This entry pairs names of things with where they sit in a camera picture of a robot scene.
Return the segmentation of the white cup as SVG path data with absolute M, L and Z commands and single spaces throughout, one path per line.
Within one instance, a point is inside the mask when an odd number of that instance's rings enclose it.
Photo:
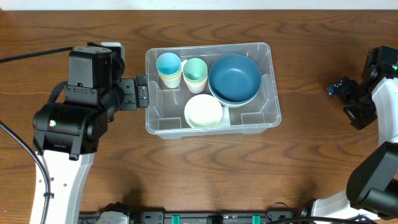
M 181 77 L 178 77 L 178 78 L 173 79 L 173 80 L 168 80 L 168 79 L 161 78 L 161 80 L 163 81 L 164 85 L 167 88 L 177 88 L 180 85 Z

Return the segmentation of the yellow cup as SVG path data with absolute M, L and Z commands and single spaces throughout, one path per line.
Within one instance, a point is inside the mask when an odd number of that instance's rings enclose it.
M 163 79 L 163 80 L 175 80 L 175 79 L 177 79 L 181 74 L 182 74 L 181 72 L 178 72 L 178 73 L 174 73 L 174 74 L 171 74 L 171 75 L 166 75 L 166 74 L 163 74 L 163 73 L 159 72 L 159 77 L 160 77 L 161 79 Z
M 187 83 L 187 85 L 191 86 L 199 86 L 207 82 L 208 78 L 205 78 L 203 80 L 199 80 L 198 82 L 191 82 L 190 80 L 186 79 L 185 77 L 183 78 L 184 81 Z

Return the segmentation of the light blue cup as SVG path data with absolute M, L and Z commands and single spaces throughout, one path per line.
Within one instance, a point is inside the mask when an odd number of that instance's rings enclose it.
M 176 54 L 164 53 L 157 58 L 156 68 L 166 77 L 175 76 L 181 69 L 181 59 Z

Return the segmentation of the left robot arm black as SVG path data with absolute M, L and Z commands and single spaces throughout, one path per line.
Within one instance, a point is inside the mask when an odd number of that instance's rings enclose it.
M 77 223 L 83 188 L 100 137 L 117 111 L 149 105 L 146 76 L 123 78 L 119 42 L 74 47 L 62 103 L 52 95 L 33 118 L 33 146 L 44 170 L 36 170 L 31 223 Z

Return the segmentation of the mint green cup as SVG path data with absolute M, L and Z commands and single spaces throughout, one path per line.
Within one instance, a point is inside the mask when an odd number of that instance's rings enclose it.
M 183 66 L 184 77 L 192 83 L 199 83 L 204 80 L 207 72 L 207 64 L 200 58 L 191 58 Z

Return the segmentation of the white small bowl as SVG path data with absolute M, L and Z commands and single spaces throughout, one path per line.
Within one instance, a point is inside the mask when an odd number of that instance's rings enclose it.
M 200 94 L 188 100 L 184 116 L 191 128 L 211 128 L 220 123 L 223 109 L 215 97 Z

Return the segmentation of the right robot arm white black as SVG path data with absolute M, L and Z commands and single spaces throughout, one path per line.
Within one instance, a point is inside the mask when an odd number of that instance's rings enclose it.
M 361 78 L 358 83 L 344 77 L 326 90 L 341 100 L 357 130 L 377 121 L 378 147 L 355 168 L 344 191 L 303 209 L 310 223 L 397 218 L 397 49 L 371 49 Z

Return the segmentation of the pink cup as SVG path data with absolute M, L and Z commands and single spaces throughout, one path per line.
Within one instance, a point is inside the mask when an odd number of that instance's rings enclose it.
M 191 85 L 187 83 L 187 87 L 189 91 L 193 94 L 200 94 L 201 92 L 204 91 L 206 84 L 202 83 L 201 85 Z

